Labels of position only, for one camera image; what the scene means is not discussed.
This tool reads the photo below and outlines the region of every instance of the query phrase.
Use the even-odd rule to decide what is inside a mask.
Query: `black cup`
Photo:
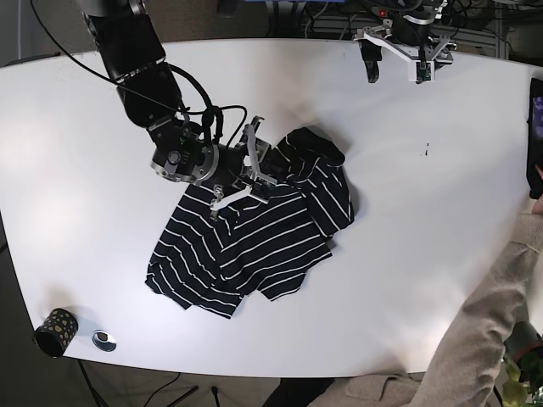
[[[67,310],[57,308],[51,311],[35,331],[32,339],[45,354],[59,358],[64,354],[78,329],[76,318]]]

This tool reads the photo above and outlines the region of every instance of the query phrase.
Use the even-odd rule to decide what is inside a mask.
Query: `striped shirt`
[[[279,183],[269,203],[245,198],[213,220],[213,186],[187,188],[149,262],[146,283],[155,293],[231,318],[255,290],[271,301],[295,293],[332,255],[326,241],[354,220],[344,155],[306,128],[270,155],[264,171]]]

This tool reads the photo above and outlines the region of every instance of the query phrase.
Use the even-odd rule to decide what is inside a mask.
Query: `robotic arm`
[[[222,110],[190,74],[166,63],[143,0],[77,2],[109,78],[122,86],[117,92],[126,115],[145,128],[156,145],[151,166],[157,174],[196,185],[210,181],[216,194],[213,210],[246,196],[267,202],[266,192],[277,181],[260,171],[270,150],[269,144],[255,137],[260,118],[245,126],[235,148],[221,145]],[[204,100],[201,125],[189,119],[192,113],[182,102],[173,73],[187,79]],[[244,164],[246,157],[249,165]]]
[[[436,70],[452,64],[451,50],[456,49],[456,44],[448,36],[431,33],[447,0],[412,0],[412,3],[407,5],[398,0],[394,7],[387,7],[386,3],[382,7],[389,9],[390,18],[377,27],[357,30],[354,41],[360,46],[370,83],[379,78],[382,47],[407,62],[408,81],[416,83],[434,81]]]

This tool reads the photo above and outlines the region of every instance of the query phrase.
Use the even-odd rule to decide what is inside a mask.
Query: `hand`
[[[536,165],[535,169],[540,175],[541,180],[543,180],[543,169],[541,169],[539,165]],[[535,202],[534,207],[532,208],[532,214],[543,215],[543,195]]]

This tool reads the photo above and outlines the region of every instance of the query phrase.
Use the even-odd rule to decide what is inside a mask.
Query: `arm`
[[[520,215],[512,240],[441,340],[410,407],[484,406],[542,249],[543,216]]]

